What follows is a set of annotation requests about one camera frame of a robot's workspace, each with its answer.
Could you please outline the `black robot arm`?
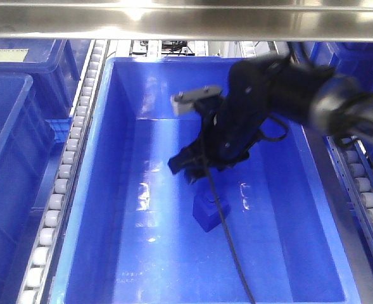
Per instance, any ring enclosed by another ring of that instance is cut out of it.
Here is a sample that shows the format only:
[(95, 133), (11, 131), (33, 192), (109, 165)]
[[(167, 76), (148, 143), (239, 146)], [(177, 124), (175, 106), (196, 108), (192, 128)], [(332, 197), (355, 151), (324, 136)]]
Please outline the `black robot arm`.
[(226, 96), (212, 85), (176, 94), (171, 104), (176, 115), (201, 117), (197, 139), (168, 161), (173, 174), (184, 171), (191, 181), (210, 167), (221, 171), (248, 159), (250, 148), (265, 139), (260, 127), (268, 118), (373, 144), (373, 92), (333, 67), (299, 65), (280, 55), (234, 63)]

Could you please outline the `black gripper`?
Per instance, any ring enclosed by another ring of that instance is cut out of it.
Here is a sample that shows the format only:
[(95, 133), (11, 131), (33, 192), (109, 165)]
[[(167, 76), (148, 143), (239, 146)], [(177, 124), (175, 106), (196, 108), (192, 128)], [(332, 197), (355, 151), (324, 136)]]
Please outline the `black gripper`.
[(247, 159), (269, 114), (267, 98), (258, 94), (220, 95), (198, 101), (194, 107), (201, 117), (198, 138), (168, 161), (173, 174), (185, 170), (188, 185), (207, 176), (203, 156), (210, 167), (220, 170)]

